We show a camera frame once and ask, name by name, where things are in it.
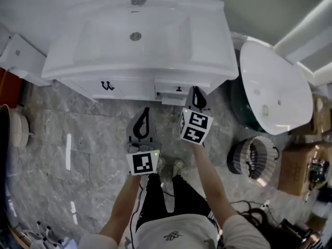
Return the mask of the white flower print shirt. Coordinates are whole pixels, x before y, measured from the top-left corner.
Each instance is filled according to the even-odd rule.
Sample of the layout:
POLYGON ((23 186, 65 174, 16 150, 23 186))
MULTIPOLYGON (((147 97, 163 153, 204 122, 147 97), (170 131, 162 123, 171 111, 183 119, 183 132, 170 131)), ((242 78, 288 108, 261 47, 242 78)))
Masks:
MULTIPOLYGON (((264 236, 243 216, 234 215, 222 227, 224 249, 270 249, 264 236)), ((142 224, 135 249, 216 249, 217 230, 202 215, 183 214, 142 224)))

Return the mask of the pleated waste basket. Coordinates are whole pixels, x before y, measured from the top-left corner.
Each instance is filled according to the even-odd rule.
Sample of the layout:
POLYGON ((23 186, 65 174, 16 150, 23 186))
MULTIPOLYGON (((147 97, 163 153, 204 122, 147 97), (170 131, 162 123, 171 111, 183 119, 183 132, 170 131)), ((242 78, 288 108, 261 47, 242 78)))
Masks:
POLYGON ((279 156, 279 150, 267 137, 250 137, 231 147, 227 167, 233 174, 268 183, 279 156))

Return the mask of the brown cardboard box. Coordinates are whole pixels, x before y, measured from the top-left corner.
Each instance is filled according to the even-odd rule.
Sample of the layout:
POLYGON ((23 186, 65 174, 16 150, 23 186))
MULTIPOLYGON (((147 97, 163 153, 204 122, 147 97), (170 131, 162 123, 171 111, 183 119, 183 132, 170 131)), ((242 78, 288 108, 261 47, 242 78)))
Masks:
POLYGON ((316 142, 292 145, 282 152, 278 190, 294 196, 304 197, 314 189, 320 189, 332 178, 332 143, 316 142), (309 181, 309 166, 312 158, 329 162, 326 181, 309 181))

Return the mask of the white drawer with black knob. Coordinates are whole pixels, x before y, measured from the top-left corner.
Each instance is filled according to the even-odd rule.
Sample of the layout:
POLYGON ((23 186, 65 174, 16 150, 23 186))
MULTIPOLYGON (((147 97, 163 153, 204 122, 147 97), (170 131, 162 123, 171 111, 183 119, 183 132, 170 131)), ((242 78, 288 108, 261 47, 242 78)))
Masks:
POLYGON ((155 92, 156 95, 161 98, 184 99, 188 96, 189 90, 193 86, 197 86, 207 92, 211 84, 168 79, 155 79, 155 92))

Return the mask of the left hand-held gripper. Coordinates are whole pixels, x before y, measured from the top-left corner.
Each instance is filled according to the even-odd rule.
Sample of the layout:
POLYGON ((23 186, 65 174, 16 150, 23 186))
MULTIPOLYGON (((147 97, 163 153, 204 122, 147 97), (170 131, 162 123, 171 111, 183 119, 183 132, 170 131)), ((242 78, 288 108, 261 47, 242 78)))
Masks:
POLYGON ((149 107, 141 109, 129 122, 127 129, 127 162, 132 175, 157 173, 160 146, 154 144, 132 143, 157 140, 153 114, 149 107))

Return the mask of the person's right forearm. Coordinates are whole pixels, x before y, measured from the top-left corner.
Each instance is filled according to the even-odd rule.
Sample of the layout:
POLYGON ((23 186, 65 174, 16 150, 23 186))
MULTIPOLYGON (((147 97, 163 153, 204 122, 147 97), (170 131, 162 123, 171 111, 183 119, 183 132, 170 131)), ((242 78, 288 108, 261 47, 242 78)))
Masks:
POLYGON ((210 161, 204 146, 190 145, 208 205, 219 226, 223 227, 227 219, 238 213, 227 199, 222 181, 210 161))

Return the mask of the white cistern box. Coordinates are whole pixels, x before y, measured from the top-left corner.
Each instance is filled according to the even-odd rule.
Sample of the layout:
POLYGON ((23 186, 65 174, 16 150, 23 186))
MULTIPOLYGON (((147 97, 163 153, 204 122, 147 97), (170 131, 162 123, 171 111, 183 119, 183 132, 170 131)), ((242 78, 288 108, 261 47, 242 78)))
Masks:
POLYGON ((0 55, 1 68, 39 87, 52 84, 42 78, 45 61, 46 57, 19 34, 11 37, 0 55))

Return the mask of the person's white shoe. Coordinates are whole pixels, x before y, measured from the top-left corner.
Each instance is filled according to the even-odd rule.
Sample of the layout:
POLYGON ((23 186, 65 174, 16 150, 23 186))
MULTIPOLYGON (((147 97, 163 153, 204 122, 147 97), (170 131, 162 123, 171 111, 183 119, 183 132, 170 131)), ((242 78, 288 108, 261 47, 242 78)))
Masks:
POLYGON ((183 170, 184 167, 185 167, 185 165, 184 165, 183 160, 181 160, 181 159, 175 160, 174 163, 173 163, 172 177, 174 178, 178 175, 181 176, 182 175, 182 170, 183 170))
POLYGON ((163 157, 159 157, 158 164, 157 164, 157 171, 156 171, 156 173, 159 176, 161 175, 164 166, 165 166, 165 159, 163 157))

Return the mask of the person's left forearm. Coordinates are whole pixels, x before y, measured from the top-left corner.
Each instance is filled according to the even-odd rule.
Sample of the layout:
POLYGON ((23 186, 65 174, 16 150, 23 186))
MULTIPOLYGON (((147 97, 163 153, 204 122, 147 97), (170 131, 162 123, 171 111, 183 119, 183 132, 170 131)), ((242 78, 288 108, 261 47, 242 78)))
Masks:
POLYGON ((112 208, 108 222, 100 231, 100 235, 112 238, 120 244, 134 209, 136 196, 139 190, 141 176, 129 175, 119 192, 112 208))

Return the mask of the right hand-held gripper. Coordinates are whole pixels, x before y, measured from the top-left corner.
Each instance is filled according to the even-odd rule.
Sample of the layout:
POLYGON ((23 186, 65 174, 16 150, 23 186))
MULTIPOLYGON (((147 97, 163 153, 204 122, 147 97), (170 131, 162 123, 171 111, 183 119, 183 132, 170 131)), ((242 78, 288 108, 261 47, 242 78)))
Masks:
POLYGON ((184 141, 202 145, 213 123, 211 111, 206 110, 208 104, 205 92, 198 86, 189 89, 185 107, 178 121, 179 135, 184 141))

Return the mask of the person's left white shoe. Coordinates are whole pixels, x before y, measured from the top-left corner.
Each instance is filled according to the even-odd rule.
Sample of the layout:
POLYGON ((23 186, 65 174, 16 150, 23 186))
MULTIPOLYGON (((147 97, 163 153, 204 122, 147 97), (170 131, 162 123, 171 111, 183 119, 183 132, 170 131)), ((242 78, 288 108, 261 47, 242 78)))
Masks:
POLYGON ((156 173, 159 176, 161 175, 164 166, 165 166, 165 159, 163 157, 159 157, 158 164, 157 164, 157 171, 156 171, 156 173))

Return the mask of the person's right white shoe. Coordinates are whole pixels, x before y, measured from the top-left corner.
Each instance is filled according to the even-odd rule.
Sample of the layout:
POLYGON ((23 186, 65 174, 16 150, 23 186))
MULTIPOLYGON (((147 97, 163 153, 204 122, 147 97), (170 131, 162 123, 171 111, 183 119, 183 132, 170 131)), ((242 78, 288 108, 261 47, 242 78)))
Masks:
POLYGON ((181 159, 175 160, 174 163, 173 163, 172 177, 174 178, 178 175, 181 176, 182 175, 182 170, 183 170, 184 167, 185 167, 185 165, 184 165, 183 160, 181 160, 181 159))

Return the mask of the green circuit board device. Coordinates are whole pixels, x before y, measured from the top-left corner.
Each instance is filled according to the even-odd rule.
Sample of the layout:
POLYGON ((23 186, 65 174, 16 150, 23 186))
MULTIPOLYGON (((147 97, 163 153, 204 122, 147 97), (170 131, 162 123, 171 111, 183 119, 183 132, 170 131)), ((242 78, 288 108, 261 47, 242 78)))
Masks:
POLYGON ((324 159, 312 158, 309 166, 309 181, 322 183, 326 181, 329 171, 329 162, 324 159))

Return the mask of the white swivel chair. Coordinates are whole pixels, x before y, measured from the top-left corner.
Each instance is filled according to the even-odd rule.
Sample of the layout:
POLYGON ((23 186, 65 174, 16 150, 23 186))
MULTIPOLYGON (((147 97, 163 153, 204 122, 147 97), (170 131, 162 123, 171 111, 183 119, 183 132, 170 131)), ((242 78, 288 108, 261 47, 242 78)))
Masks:
POLYGON ((29 249, 65 249, 68 238, 61 239, 49 225, 37 221, 37 231, 23 229, 21 233, 30 243, 29 249))

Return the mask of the orange box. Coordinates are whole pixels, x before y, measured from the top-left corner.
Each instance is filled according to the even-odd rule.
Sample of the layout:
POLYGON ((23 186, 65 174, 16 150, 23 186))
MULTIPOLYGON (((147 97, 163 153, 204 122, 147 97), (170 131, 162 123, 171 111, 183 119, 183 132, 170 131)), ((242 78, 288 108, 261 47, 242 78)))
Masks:
POLYGON ((0 105, 16 108, 23 79, 0 67, 0 105))

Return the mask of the white tub with green shell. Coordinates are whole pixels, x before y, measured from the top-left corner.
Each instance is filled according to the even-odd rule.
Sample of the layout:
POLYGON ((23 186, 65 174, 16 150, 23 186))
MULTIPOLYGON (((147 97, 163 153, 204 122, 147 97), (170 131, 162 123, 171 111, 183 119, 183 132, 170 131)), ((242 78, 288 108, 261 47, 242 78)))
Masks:
POLYGON ((246 41, 239 50, 238 70, 230 84, 230 104, 241 125, 279 135, 311 120, 313 98, 306 77, 273 49, 246 41))

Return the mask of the black trousers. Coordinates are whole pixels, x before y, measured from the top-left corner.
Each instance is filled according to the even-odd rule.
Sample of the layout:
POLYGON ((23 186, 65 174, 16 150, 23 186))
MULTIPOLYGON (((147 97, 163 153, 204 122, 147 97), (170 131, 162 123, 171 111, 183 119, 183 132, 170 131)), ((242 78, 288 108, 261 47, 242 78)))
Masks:
POLYGON ((136 229, 153 220, 183 214, 198 214, 208 217, 211 209, 207 201, 181 175, 172 178, 174 190, 174 212, 169 213, 165 206, 159 174, 148 176, 146 196, 137 220, 136 229))

